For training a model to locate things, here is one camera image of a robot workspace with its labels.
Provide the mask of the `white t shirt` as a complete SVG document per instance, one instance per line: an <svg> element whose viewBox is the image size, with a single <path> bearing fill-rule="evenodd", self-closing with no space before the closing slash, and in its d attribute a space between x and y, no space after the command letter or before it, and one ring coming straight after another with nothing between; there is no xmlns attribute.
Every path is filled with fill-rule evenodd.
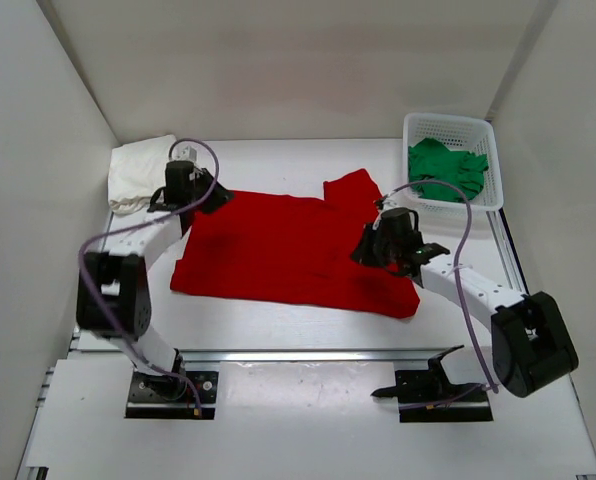
<svg viewBox="0 0 596 480"><path fill-rule="evenodd" d="M114 214L133 214L149 204L153 193L165 184L168 152L175 141L169 134L112 150L107 190Z"/></svg>

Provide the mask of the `red t shirt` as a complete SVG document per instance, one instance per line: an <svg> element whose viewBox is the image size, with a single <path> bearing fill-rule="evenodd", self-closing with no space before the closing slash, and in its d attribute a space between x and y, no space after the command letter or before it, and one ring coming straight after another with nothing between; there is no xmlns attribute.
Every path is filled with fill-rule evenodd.
<svg viewBox="0 0 596 480"><path fill-rule="evenodd" d="M406 319L420 299L407 278L359 265L351 254L376 217L378 185L364 169L323 184L322 198L238 191L196 214L172 291Z"/></svg>

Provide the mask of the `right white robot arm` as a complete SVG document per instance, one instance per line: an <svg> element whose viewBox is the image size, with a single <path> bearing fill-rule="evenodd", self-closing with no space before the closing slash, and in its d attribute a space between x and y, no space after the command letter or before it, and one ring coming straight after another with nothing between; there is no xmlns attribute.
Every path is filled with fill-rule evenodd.
<svg viewBox="0 0 596 480"><path fill-rule="evenodd" d="M579 357L554 297L505 288L461 261L472 223L473 214L467 213L459 243L449 250L424 241L417 212L384 209L364 225L351 259L408 278L458 306L471 336L477 320L491 336L490 361L472 340L484 373L525 398L577 370Z"/></svg>

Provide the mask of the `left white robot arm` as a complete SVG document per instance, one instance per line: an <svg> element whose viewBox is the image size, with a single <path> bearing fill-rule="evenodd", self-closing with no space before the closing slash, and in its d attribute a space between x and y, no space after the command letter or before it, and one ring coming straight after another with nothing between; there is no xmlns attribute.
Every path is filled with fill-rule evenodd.
<svg viewBox="0 0 596 480"><path fill-rule="evenodd" d="M190 229L192 213L211 214L234 198L217 177L194 161L168 162L165 185L140 221L87 241L79 252L78 327L119 348L166 400L184 395L188 377L178 350L151 326L148 272Z"/></svg>

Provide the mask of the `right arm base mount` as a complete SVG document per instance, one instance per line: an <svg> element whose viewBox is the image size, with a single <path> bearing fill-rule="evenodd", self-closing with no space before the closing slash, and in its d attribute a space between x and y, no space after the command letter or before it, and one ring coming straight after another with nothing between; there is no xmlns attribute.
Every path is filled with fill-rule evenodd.
<svg viewBox="0 0 596 480"><path fill-rule="evenodd" d="M427 360L424 370L396 370L395 384L374 390L377 400L395 398L400 423L469 423L494 420L485 387L455 384L442 365L446 356L463 345L446 349Z"/></svg>

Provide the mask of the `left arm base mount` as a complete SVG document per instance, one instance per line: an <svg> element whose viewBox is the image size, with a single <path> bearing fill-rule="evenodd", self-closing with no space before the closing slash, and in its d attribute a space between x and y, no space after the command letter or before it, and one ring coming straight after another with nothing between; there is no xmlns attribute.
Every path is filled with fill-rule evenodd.
<svg viewBox="0 0 596 480"><path fill-rule="evenodd" d="M198 392L200 407L187 382L169 376L154 377L139 371L132 373L125 417L149 420L213 420L219 386L219 371L189 370L180 366Z"/></svg>

